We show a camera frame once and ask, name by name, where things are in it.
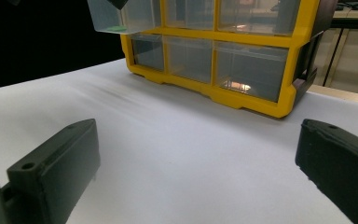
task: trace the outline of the screw hole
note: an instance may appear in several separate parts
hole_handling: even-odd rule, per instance
[[[34,163],[29,162],[29,163],[26,163],[26,164],[22,165],[21,169],[22,170],[29,170],[29,169],[32,169],[33,167],[34,167]]]

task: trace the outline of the black background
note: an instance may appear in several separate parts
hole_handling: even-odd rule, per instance
[[[123,58],[95,32],[87,0],[0,0],[0,87]]]

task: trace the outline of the yellow plastic organizer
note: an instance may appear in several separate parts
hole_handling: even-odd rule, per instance
[[[121,35],[128,68],[275,118],[288,115],[313,81],[315,52],[337,3],[276,0],[280,11],[257,5],[268,0],[181,0],[186,11],[177,15],[177,1],[159,2],[160,27]]]

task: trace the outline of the plastic storage drawer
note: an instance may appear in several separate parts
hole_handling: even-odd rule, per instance
[[[164,36],[164,42],[167,44],[169,74],[211,82],[211,40]]]
[[[164,70],[161,35],[136,34],[131,35],[131,40],[136,64]]]
[[[94,29],[133,34],[161,25],[159,0],[130,0],[117,9],[109,0],[88,0]]]
[[[261,35],[291,35],[295,28],[300,1],[221,0],[218,30]]]
[[[214,0],[166,0],[165,7],[169,27],[213,29]]]
[[[287,49],[215,42],[216,85],[278,102]]]

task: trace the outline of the yellow frame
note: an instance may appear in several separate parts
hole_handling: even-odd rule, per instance
[[[126,56],[127,66],[131,72],[141,75],[148,80],[156,83],[170,83],[181,86],[192,91],[200,92],[209,96],[213,101],[233,108],[248,108],[275,118],[282,118],[288,115],[292,109],[296,98],[296,89],[292,85],[293,76],[296,70],[297,58],[301,47],[310,42],[311,32],[315,17],[318,11],[319,0],[303,0],[300,3],[296,26],[291,36],[274,35],[248,35],[234,34],[217,31],[217,24],[220,11],[220,1],[214,0],[214,19],[213,30],[188,30],[181,28],[169,28],[165,26],[165,1],[160,0],[161,23],[162,26],[153,30],[146,31],[147,34],[174,35],[181,37],[205,38],[211,40],[230,41],[249,45],[271,46],[288,49],[286,66],[283,73],[281,91],[278,102],[271,102],[240,92],[222,89],[214,85],[216,73],[216,51],[213,50],[212,77],[211,83],[205,84],[183,77],[168,74],[168,60],[164,60],[164,71],[159,72],[146,66],[135,64],[133,57],[132,43],[128,35],[121,35],[121,44]],[[163,44],[164,57],[167,57],[167,46]]]

